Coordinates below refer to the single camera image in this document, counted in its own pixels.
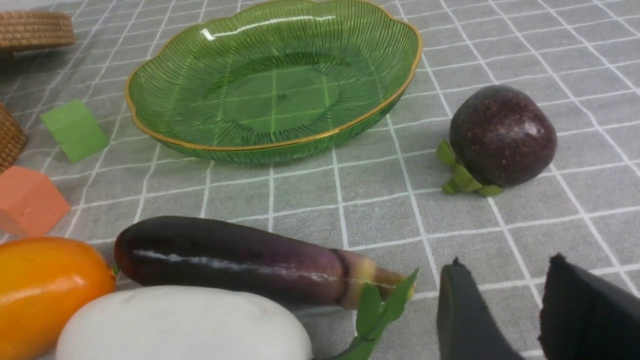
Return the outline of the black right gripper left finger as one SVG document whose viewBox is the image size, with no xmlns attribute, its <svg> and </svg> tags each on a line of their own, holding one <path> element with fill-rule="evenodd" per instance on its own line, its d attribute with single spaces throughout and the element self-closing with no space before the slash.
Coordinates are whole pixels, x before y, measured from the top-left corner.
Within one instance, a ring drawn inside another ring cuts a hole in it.
<svg viewBox="0 0 640 360">
<path fill-rule="evenodd" d="M 473 274 L 457 258 L 442 266 L 437 333 L 441 360 L 521 360 L 500 331 Z"/>
</svg>

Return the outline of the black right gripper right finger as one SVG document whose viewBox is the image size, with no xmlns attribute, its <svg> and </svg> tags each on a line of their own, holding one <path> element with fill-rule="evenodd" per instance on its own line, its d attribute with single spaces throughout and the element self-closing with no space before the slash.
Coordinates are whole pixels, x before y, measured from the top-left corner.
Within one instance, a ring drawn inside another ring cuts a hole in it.
<svg viewBox="0 0 640 360">
<path fill-rule="evenodd" d="M 639 298 L 560 253 L 550 258 L 540 328 L 548 360 L 640 357 Z"/>
</svg>

